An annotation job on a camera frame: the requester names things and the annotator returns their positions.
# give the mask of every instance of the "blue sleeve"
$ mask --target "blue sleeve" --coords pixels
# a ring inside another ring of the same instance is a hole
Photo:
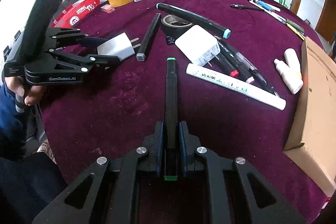
[[[4,83],[0,89],[0,157],[9,160],[23,157],[28,115],[16,111],[15,94]]]

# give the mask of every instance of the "velvet fabric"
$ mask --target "velvet fabric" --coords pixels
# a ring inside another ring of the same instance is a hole
[[[315,31],[291,11],[279,13],[305,29],[321,46]],[[92,71],[82,85],[50,87],[43,102],[43,122],[57,164],[71,183],[99,156],[122,157],[138,147],[163,121],[166,59],[175,57],[178,75],[178,119],[189,132],[220,156],[245,157],[275,188],[312,222],[326,199],[322,190],[282,150],[290,132],[300,93],[292,95],[273,64],[293,48],[301,60],[302,40],[265,12],[236,10],[230,4],[246,0],[144,0],[118,7],[108,14],[96,8],[75,27],[92,37],[112,38],[126,32],[141,41],[159,2],[205,16],[232,33],[228,42],[245,55],[274,85],[287,105],[283,111],[194,78],[185,73],[189,60],[175,46],[168,46],[158,31],[145,62],[135,56],[108,71]],[[84,54],[80,46],[67,51]],[[140,223],[202,223],[201,191],[196,182],[144,182]]]

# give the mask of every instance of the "cardboard box flap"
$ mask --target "cardboard box flap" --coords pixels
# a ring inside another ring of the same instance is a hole
[[[284,152],[330,194],[336,188],[336,64],[309,37],[302,45],[302,78]]]

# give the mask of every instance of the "red lid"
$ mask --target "red lid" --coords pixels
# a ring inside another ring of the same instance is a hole
[[[237,70],[234,70],[233,72],[230,73],[231,77],[237,77],[239,75],[239,72]]]

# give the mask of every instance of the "black cloth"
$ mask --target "black cloth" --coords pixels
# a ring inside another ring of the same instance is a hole
[[[14,93],[0,90],[0,223],[30,224],[67,184],[42,152],[24,155],[27,113],[17,113]]]

